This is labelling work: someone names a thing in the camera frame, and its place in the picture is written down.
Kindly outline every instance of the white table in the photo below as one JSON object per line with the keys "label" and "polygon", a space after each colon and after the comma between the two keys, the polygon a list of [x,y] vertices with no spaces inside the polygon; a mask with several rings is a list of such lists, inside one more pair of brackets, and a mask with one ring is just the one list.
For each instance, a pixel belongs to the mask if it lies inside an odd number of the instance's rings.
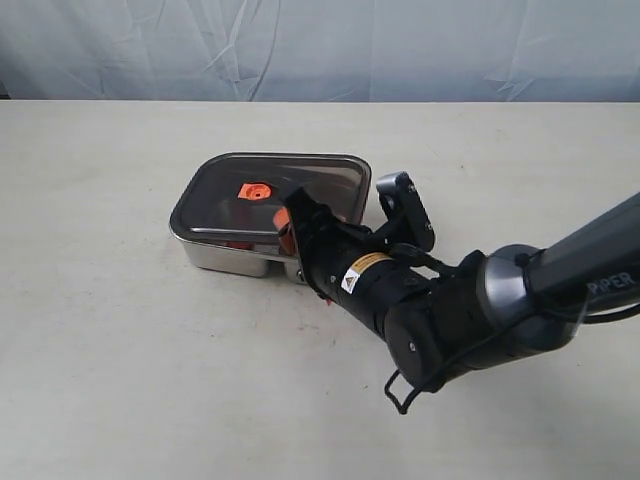
{"label": "white table", "polygon": [[407,170],[455,262],[548,246],[639,190],[640,106],[0,102],[0,478],[640,477],[638,319],[401,417],[357,321],[196,269],[170,235],[197,167],[237,150]]}

